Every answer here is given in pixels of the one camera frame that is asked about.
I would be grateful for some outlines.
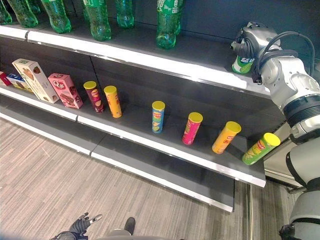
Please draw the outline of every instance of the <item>person's foot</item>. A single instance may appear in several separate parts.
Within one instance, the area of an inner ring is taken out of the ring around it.
[[[135,226],[136,226],[136,220],[131,216],[126,220],[124,225],[124,230],[127,230],[131,235],[133,235]]]

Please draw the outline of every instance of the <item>red box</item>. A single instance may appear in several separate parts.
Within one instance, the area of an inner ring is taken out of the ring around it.
[[[79,109],[84,104],[70,75],[52,73],[48,79],[66,107]]]
[[[7,75],[3,71],[0,71],[0,85],[9,86],[10,84],[11,82],[7,79]]]

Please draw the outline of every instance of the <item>white snack box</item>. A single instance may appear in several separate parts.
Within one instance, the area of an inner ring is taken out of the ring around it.
[[[12,64],[38,99],[52,104],[59,100],[58,94],[36,61],[19,58]]]

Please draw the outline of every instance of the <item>gray floor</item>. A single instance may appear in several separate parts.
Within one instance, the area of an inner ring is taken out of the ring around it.
[[[0,229],[24,239],[49,239],[84,212],[103,214],[88,229],[102,237],[137,220],[136,235],[174,240],[246,240],[244,183],[236,183],[228,213],[94,160],[0,119]],[[277,240],[298,195],[267,182],[253,187],[254,239]]]

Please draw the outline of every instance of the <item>cardboard box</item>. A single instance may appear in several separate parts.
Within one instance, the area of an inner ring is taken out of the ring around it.
[[[48,79],[66,107],[79,109],[84,104],[70,75],[52,73]]]
[[[36,61],[20,58],[12,64],[38,99],[52,104],[59,100],[57,93]]]
[[[7,79],[7,75],[0,71],[0,85],[9,86],[11,82]]]
[[[10,73],[8,76],[6,76],[6,78],[12,83],[12,85],[15,88],[23,89],[33,93],[30,86],[26,83],[26,81],[20,75]]]

